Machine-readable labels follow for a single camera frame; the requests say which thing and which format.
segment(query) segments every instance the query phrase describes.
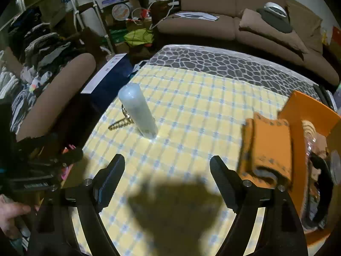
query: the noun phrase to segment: brown couch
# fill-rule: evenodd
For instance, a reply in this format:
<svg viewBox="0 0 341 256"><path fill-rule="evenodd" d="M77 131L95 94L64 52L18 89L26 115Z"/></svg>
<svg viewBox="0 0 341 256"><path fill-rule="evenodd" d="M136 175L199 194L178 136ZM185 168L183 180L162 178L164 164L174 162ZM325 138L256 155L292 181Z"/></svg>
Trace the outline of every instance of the brown couch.
<svg viewBox="0 0 341 256"><path fill-rule="evenodd" d="M328 88L338 86L340 82L338 68L333 67L322 54L319 32L322 20L298 2L294 0L180 1L181 10L184 12L207 12L219 16L219 19L213 22L171 15L157 26L160 40L169 39L171 43L201 44L241 50L276 61ZM259 34L240 30L239 23L246 8L255 11L270 1L285 8L289 12L289 18L291 18L290 14L292 15L290 23L308 49L308 54L288 49Z"/></svg>

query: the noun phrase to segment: finger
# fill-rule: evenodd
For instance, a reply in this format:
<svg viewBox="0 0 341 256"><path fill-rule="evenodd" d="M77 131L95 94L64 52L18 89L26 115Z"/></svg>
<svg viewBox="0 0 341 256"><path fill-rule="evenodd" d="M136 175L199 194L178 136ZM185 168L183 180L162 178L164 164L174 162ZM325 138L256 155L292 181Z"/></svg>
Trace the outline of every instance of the finger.
<svg viewBox="0 0 341 256"><path fill-rule="evenodd" d="M18 202L2 204L0 208L0 214L4 219L10 219L16 216L25 215L30 211L30 206Z"/></svg>

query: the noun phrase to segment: metal screw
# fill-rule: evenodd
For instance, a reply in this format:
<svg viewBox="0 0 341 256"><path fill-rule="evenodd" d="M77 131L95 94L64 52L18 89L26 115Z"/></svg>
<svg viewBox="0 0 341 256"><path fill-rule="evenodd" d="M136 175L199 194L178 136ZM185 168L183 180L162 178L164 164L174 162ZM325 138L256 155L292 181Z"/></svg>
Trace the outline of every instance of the metal screw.
<svg viewBox="0 0 341 256"><path fill-rule="evenodd" d="M252 182L250 180L244 180L243 181L243 185L246 187L251 187L252 186Z"/></svg>
<svg viewBox="0 0 341 256"><path fill-rule="evenodd" d="M285 187L284 187L283 185L279 185L277 188L278 188L280 191L285 191Z"/></svg>
<svg viewBox="0 0 341 256"><path fill-rule="evenodd" d="M83 185L84 186L90 186L92 184L92 179L85 179L84 181L83 181Z"/></svg>
<svg viewBox="0 0 341 256"><path fill-rule="evenodd" d="M52 187L51 191L56 191L58 189L57 185L52 185L51 187Z"/></svg>

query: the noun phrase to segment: paper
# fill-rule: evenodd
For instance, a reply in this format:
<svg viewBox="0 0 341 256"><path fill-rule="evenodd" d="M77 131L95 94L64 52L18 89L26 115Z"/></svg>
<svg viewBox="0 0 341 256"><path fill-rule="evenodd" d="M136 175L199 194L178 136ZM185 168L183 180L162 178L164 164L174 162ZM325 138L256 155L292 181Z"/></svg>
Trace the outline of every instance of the paper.
<svg viewBox="0 0 341 256"><path fill-rule="evenodd" d="M208 13L204 12L179 12L175 15L183 17L183 18L193 18L193 19L201 19L201 20L208 20L208 21L216 21L218 17L213 16Z"/></svg>
<svg viewBox="0 0 341 256"><path fill-rule="evenodd" d="M81 91L82 94L90 94L93 90L98 86L100 81L109 73L111 69L126 55L124 54L117 54L113 56L110 61L108 61L98 72L97 74L88 82L85 88Z"/></svg>

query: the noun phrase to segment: orange cloth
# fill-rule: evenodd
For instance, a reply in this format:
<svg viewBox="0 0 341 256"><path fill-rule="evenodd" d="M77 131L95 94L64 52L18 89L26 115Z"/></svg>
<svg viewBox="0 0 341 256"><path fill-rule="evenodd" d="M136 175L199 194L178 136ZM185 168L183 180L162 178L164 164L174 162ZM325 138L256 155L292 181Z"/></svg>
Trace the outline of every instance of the orange cloth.
<svg viewBox="0 0 341 256"><path fill-rule="evenodd" d="M270 120L258 113L243 127L238 174L258 187L275 188L291 181L292 160L289 123Z"/></svg>
<svg viewBox="0 0 341 256"><path fill-rule="evenodd" d="M252 171L257 176L273 179L280 175L291 181L291 140L285 119L270 120L254 113Z"/></svg>

